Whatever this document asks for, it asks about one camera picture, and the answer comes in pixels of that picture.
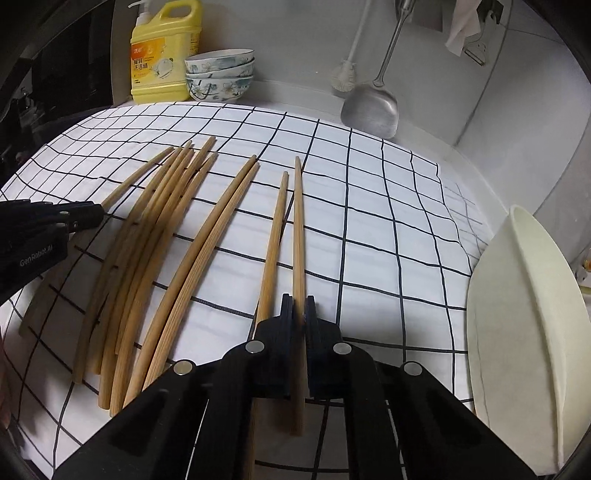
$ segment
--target silver screw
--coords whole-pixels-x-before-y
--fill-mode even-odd
[[[248,353],[259,353],[265,349],[265,344],[260,340],[251,340],[248,342],[244,348]]]
[[[339,342],[333,345],[333,350],[339,355],[347,355],[348,353],[351,353],[352,348],[348,343]]]
[[[191,362],[189,362],[188,360],[181,360],[180,362],[176,362],[173,367],[174,373],[176,373],[177,375],[187,375],[192,369],[193,366]]]
[[[414,377],[423,373],[423,367],[421,367],[421,364],[416,362],[406,362],[402,368],[404,368],[405,373],[408,373]]]

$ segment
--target checkered tablecloth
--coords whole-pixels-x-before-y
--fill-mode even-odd
[[[1,189],[2,199],[100,202],[168,145],[215,135],[219,158],[193,199],[154,283],[142,339],[164,290],[212,206],[253,154],[261,169],[194,292],[171,360],[213,361],[251,334],[281,173],[290,172],[277,301],[291,293],[293,168],[302,160],[307,294],[320,317],[379,361],[422,363],[467,406],[468,281],[489,233],[466,189],[428,159],[388,141],[318,119],[244,105],[159,103],[114,108],[82,120]],[[63,284],[49,314],[24,332],[20,319],[38,284],[0,319],[11,387],[13,433],[48,476],[109,420],[97,406],[98,377],[70,374],[92,286],[117,229],[148,178],[112,209]],[[257,480],[348,478],[343,408],[309,400],[306,432],[292,438],[258,416]]]

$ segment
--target blue floral bowl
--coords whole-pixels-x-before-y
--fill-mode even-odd
[[[224,79],[224,78],[235,78],[235,77],[250,77],[255,68],[254,59],[239,65],[238,67],[232,67],[230,69],[217,70],[216,72],[206,73],[186,73],[188,79]]]
[[[228,79],[187,78],[187,89],[195,100],[227,102],[240,98],[250,87],[251,81],[252,76]]]
[[[255,57],[254,50],[234,48],[231,50],[208,51],[193,55],[185,60],[187,73],[218,72],[250,62]]]

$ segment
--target wooden chopstick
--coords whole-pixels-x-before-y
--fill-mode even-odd
[[[187,253],[178,266],[178,269],[174,274],[170,285],[164,293],[163,299],[158,305],[158,310],[150,322],[150,327],[142,343],[142,349],[139,351],[139,357],[135,363],[131,380],[129,381],[129,387],[125,396],[124,405],[127,405],[142,391],[145,377],[148,372],[148,368],[150,367],[150,362],[152,361],[152,356],[154,355],[154,351],[158,345],[158,340],[164,325],[166,324],[170,310],[172,309],[179,292],[183,288],[183,284],[187,278],[187,275],[189,274],[189,271],[191,270],[191,266],[195,262],[195,259],[201,251],[203,244],[207,240],[207,237],[211,233],[217,220],[220,218],[224,208],[231,200],[232,195],[234,195],[238,187],[241,185],[242,180],[246,177],[255,162],[256,157],[252,156],[240,169],[230,185],[228,185],[226,191],[217,201],[205,222],[203,222],[202,227],[199,229],[199,232],[193,239],[193,242],[189,246]]]
[[[168,201],[177,188],[185,168],[189,164],[192,156],[193,150],[191,149],[191,143],[187,142],[183,147],[182,152],[178,155],[178,163],[175,170],[170,171],[172,170],[171,168],[167,172],[170,174],[170,176],[168,178],[164,176],[160,192],[156,191],[156,193],[154,193],[154,197],[151,199],[152,205],[150,205],[150,203],[148,204],[144,215],[142,216],[142,222],[140,222],[141,231],[138,236],[137,244],[135,245],[134,252],[129,263],[129,268],[126,272],[122,286],[124,293],[124,295],[121,295],[120,297],[122,303],[115,305],[114,316],[118,319],[120,324],[121,322],[125,322],[129,316],[129,311],[131,310],[131,306],[134,302],[135,293],[138,287],[138,282],[134,282],[134,279],[137,279],[141,276],[141,270],[139,269],[145,268],[145,264],[142,265],[141,261],[143,258],[145,258],[145,251],[149,248],[148,244],[153,238],[153,234],[155,234],[160,215],[164,211]],[[156,237],[156,240],[152,241],[155,245],[155,242],[158,241],[158,238]]]
[[[125,394],[127,392],[127,386],[129,382],[129,367],[134,353],[134,342],[138,334],[138,329],[141,325],[141,320],[144,318],[145,309],[148,305],[150,291],[152,289],[152,282],[156,279],[160,269],[162,268],[162,264],[164,263],[164,259],[166,258],[166,254],[168,252],[168,247],[173,241],[173,233],[183,221],[184,215],[193,195],[203,183],[205,175],[211,169],[213,163],[217,159],[217,153],[213,153],[203,168],[201,168],[199,173],[193,177],[189,186],[186,187],[187,181],[191,178],[194,171],[203,163],[203,157],[205,157],[211,145],[213,145],[213,142],[202,147],[201,152],[196,155],[196,158],[193,161],[194,165],[186,170],[181,182],[179,182],[179,188],[183,194],[183,196],[180,198],[180,201],[178,198],[176,198],[175,194],[173,194],[166,208],[163,210],[161,216],[163,215],[166,219],[169,217],[169,214],[166,211],[169,207],[169,204],[176,206],[172,216],[170,217],[170,220],[168,221],[168,224],[165,226],[164,232],[162,232],[160,235],[156,248],[148,258],[149,263],[142,274],[141,283],[135,295],[134,304],[129,314],[129,318],[127,318],[125,322],[125,327],[123,328],[123,323],[119,327],[119,333],[123,333],[121,335],[121,342],[117,354],[117,365],[115,367],[115,377],[113,380],[113,389],[111,392],[112,416],[118,414],[123,408]]]
[[[150,236],[148,237],[148,241],[146,243],[146,246],[144,247],[143,251],[141,252],[141,258],[140,258],[138,266],[134,272],[132,283],[129,288],[128,297],[125,302],[124,313],[123,313],[123,316],[121,319],[119,333],[117,335],[117,343],[115,345],[115,353],[117,355],[119,354],[119,347],[121,345],[121,340],[123,338],[123,334],[125,331],[125,323],[126,323],[127,319],[129,318],[129,315],[131,314],[132,307],[134,306],[135,296],[137,295],[139,285],[143,282],[144,271],[148,267],[148,264],[152,261],[151,258],[152,258],[152,253],[154,252],[154,248],[156,248],[158,242],[160,241],[160,235],[164,232],[167,224],[169,223],[169,220],[171,219],[171,215],[173,214],[173,212],[177,208],[179,200],[180,200],[181,196],[183,195],[183,193],[185,192],[185,189],[187,188],[189,181],[191,180],[193,175],[195,175],[197,170],[199,170],[199,168],[201,168],[201,166],[203,165],[205,157],[207,156],[207,153],[213,147],[213,144],[215,143],[215,141],[216,141],[215,137],[209,137],[207,139],[207,141],[201,147],[200,151],[195,155],[191,164],[187,167],[187,169],[184,172],[181,172],[182,175],[181,175],[180,179],[178,180],[178,182],[176,184],[173,185],[173,187],[174,187],[173,191],[171,192],[170,197],[168,198],[168,200],[166,201],[166,204],[164,205],[164,208],[162,209],[160,215],[158,216],[158,218],[155,221],[154,227],[152,228],[152,231],[150,232]],[[181,217],[177,218],[178,223],[180,223],[180,221],[182,220],[182,217],[184,216],[184,211],[183,211],[183,213],[179,213],[179,215],[181,215]],[[171,240],[172,240],[173,233],[174,233],[174,231],[172,231],[170,233]],[[144,292],[144,295],[147,296],[149,293],[149,290],[150,290],[150,286],[148,286],[148,290]]]
[[[105,261],[101,265],[99,275],[95,281],[95,285],[92,289],[92,297],[90,298],[89,304],[86,306],[84,318],[82,320],[82,327],[78,335],[78,344],[76,346],[76,354],[74,356],[74,368],[73,368],[73,381],[75,383],[82,383],[86,369],[86,356],[88,353],[88,343],[90,341],[90,334],[92,333],[92,326],[99,312],[100,306],[105,301],[106,288],[108,286],[109,277],[112,276],[111,269],[115,265],[115,261],[127,236],[129,235],[130,229],[134,226],[139,216],[144,211],[144,208],[148,204],[152,194],[156,190],[160,181],[164,177],[166,171],[170,168],[174,161],[174,157],[169,157],[166,162],[157,170],[154,177],[148,183],[148,186],[144,189],[142,194],[136,200],[133,208],[129,212],[129,215],[125,219],[123,225],[117,232],[117,235],[111,246],[109,252],[105,258]]]
[[[110,210],[111,207],[117,203],[117,201],[123,196],[123,194],[127,191],[132,184],[134,184],[137,180],[139,180],[149,169],[152,168],[157,162],[162,160],[166,157],[169,153],[173,150],[172,147],[165,148],[162,152],[152,158],[149,162],[142,165],[138,168],[135,172],[133,172],[125,181],[119,185],[115,190],[113,190],[107,198],[105,198],[100,204],[104,208],[105,211]]]
[[[273,302],[275,300],[275,281],[277,279],[277,259],[279,259],[279,246],[281,242],[281,227],[283,225],[283,216],[285,215],[285,200],[287,198],[287,183],[289,175],[285,171],[281,176],[281,185],[277,194],[275,212],[273,214],[273,223],[271,224],[271,233],[269,234],[269,243],[267,245],[267,257],[265,258],[265,268],[262,272],[261,293],[259,303],[256,308],[255,331],[256,327],[263,320],[267,320],[273,314]]]
[[[119,185],[115,190],[113,190],[113,192],[111,192],[111,194],[105,200],[103,200],[103,202],[101,203],[103,209],[105,211],[111,209],[111,207],[115,203],[117,203],[117,201],[123,196],[125,191],[132,184],[134,184],[136,181],[138,181],[150,168],[152,168],[159,161],[161,161],[163,158],[165,158],[167,155],[169,155],[169,153],[171,153],[172,150],[173,150],[172,147],[165,148],[164,150],[162,150],[162,152],[155,155],[148,162],[146,162],[144,165],[142,165],[140,168],[138,168],[135,172],[133,172],[129,177],[127,177],[127,179],[125,179],[125,181],[121,185]],[[76,260],[80,256],[82,256],[81,252],[77,252],[76,250],[74,250],[74,248],[73,248],[74,245],[81,245],[81,244],[89,243],[90,240],[94,237],[96,231],[97,231],[97,229],[85,230],[83,232],[75,233],[72,236],[72,238],[70,239],[69,244],[68,244],[68,257],[65,260],[63,260],[62,262],[60,262],[59,264],[52,267],[49,270],[49,272],[47,272],[47,274],[45,275],[45,277],[41,281],[39,287],[37,288],[37,290],[33,294],[33,297],[31,299],[31,303],[29,303],[29,305],[27,307],[27,311],[25,312],[25,315],[22,318],[21,326],[19,328],[21,334],[27,326],[29,326],[33,323],[33,318],[35,318],[36,315],[40,315],[40,316],[43,315],[43,312],[39,312],[39,308],[43,303],[42,299],[46,296],[47,292],[49,291],[49,285],[54,280],[59,279],[59,277],[65,277],[65,275],[67,274],[66,272],[70,271],[71,267],[74,265]],[[62,278],[59,283],[61,284],[64,281],[65,281],[65,278]]]
[[[285,215],[285,200],[287,199],[287,182],[289,176],[285,171],[281,177],[281,185],[277,194],[275,212],[273,214],[273,223],[271,224],[271,233],[269,234],[269,243],[267,245],[267,256],[265,258],[265,268],[262,272],[261,293],[259,294],[259,303],[256,308],[255,332],[256,327],[263,320],[267,320],[273,314],[273,302],[275,300],[275,281],[277,279],[277,260],[279,258],[279,247],[281,243],[281,230],[283,226],[283,217]],[[248,430],[248,454],[245,458],[244,480],[250,480],[255,466],[255,421],[258,402],[255,398],[252,402],[251,421]]]
[[[187,154],[191,149],[191,143],[187,142],[182,150],[179,152],[173,165],[168,169],[158,189],[153,197],[148,202],[148,206],[144,210],[142,220],[138,226],[137,241],[133,244],[128,244],[130,254],[130,261],[124,276],[124,281],[120,285],[117,294],[113,313],[109,319],[109,326],[106,331],[105,345],[103,348],[103,356],[100,365],[100,383],[99,383],[99,407],[107,409],[111,404],[111,390],[113,387],[113,376],[115,375],[115,345],[117,343],[117,335],[119,333],[119,325],[123,317],[123,309],[129,294],[129,288],[135,274],[135,269],[138,266],[142,251],[148,240],[150,232],[154,227],[155,221],[160,216],[160,212],[164,208],[170,193],[174,189],[174,185],[182,174],[187,162]]]
[[[291,369],[291,433],[304,433],[306,391],[306,349],[304,348],[304,302],[306,300],[306,253],[304,250],[304,192],[300,158],[295,158],[294,234],[293,234],[293,296],[296,332]]]
[[[163,184],[167,178],[170,178],[170,173],[175,167],[178,157],[181,154],[182,150],[183,147],[177,147],[170,156],[170,167],[166,171],[162,181],[160,182],[156,191],[150,198],[148,205],[146,206],[146,208],[144,209],[144,213],[142,214],[144,223],[140,222],[138,226],[131,230],[131,234],[128,235],[127,239],[125,240],[125,243],[119,252],[117,260],[115,261],[115,265],[117,265],[118,269],[113,281],[110,284],[110,289],[107,294],[106,303],[100,314],[99,324],[95,327],[90,338],[87,367],[94,374],[100,374],[103,350],[105,347],[105,339],[108,327],[111,320],[114,318],[113,310],[115,308],[117,299],[119,298],[119,296],[124,295],[124,292],[122,292],[121,284],[123,283],[125,274],[128,271],[129,262],[132,260],[132,252],[134,252],[134,248],[137,244],[137,239],[141,233],[141,228],[145,226],[145,210],[147,210],[148,208],[152,208],[152,206],[154,205],[155,197],[159,196],[162,192]]]
[[[193,264],[191,270],[189,271],[189,274],[187,275],[183,288],[181,289],[180,294],[177,297],[177,300],[174,302],[174,306],[170,311],[170,315],[168,316],[168,320],[166,321],[166,324],[162,331],[162,335],[160,336],[160,340],[158,341],[158,346],[154,351],[154,357],[152,359],[152,362],[150,363],[150,368],[148,370],[148,374],[144,382],[144,388],[150,385],[162,373],[164,364],[168,357],[168,353],[170,352],[170,348],[173,345],[174,339],[178,332],[178,328],[180,327],[187,306],[189,305],[189,302],[191,300],[191,295],[193,295],[193,292],[195,291],[207,266],[209,265],[209,261],[213,254],[215,246],[217,245],[217,242],[220,240],[221,236],[226,230],[226,227],[234,213],[234,210],[236,209],[238,203],[242,200],[242,197],[246,193],[246,190],[250,185],[252,179],[256,175],[258,169],[259,163],[257,162],[252,166],[251,170],[248,172],[243,182],[236,190],[236,193],[232,195],[232,198],[224,208],[222,214],[220,215],[220,218],[217,220],[215,226],[213,227],[212,232],[203,244],[203,248],[201,249],[199,255],[195,259],[195,263]]]

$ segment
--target white brush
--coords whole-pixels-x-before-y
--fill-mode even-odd
[[[335,90],[340,92],[350,92],[355,86],[355,64],[352,60],[355,55],[355,50],[357,50],[357,44],[359,43],[363,26],[367,20],[371,3],[372,0],[365,0],[365,6],[363,8],[363,13],[361,14],[361,20],[359,21],[359,26],[357,27],[357,32],[355,33],[355,38],[353,39],[349,56],[346,60],[343,60],[341,65],[333,70],[330,84]]]

